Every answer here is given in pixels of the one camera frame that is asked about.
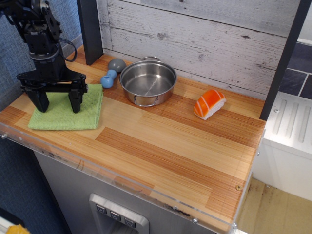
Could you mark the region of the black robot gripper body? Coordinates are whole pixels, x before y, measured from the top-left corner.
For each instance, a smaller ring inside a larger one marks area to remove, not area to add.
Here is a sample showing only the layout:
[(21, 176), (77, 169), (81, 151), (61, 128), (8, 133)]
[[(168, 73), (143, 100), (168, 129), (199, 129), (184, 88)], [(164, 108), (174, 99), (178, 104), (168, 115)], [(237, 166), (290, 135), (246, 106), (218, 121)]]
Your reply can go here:
[(62, 49), (54, 47), (47, 54), (29, 53), (35, 69), (20, 73), (17, 79), (25, 88), (44, 90), (46, 92), (70, 92), (78, 90), (86, 93), (86, 75), (67, 68)]

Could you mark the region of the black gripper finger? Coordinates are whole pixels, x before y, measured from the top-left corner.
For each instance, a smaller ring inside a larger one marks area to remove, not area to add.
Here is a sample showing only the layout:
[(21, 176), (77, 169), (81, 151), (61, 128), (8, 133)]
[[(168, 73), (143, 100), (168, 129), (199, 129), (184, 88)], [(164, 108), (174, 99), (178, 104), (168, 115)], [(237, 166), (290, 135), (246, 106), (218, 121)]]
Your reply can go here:
[(68, 96), (73, 112), (78, 113), (80, 111), (80, 105), (82, 103), (83, 94), (81, 93), (80, 90), (71, 90)]
[(45, 92), (38, 90), (25, 90), (25, 92), (40, 112), (45, 113), (47, 111), (49, 100)]

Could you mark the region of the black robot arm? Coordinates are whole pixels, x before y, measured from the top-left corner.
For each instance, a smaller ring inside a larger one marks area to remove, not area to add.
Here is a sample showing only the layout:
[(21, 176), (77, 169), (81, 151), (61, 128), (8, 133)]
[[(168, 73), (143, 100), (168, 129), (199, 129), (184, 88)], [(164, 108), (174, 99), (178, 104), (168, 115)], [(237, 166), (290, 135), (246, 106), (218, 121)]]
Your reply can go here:
[(62, 30), (46, 0), (2, 0), (0, 13), (14, 25), (28, 45), (33, 71), (20, 73), (17, 79), (35, 107), (46, 112), (47, 93), (68, 93), (74, 113), (80, 111), (83, 94), (87, 93), (86, 76), (67, 68), (60, 37)]

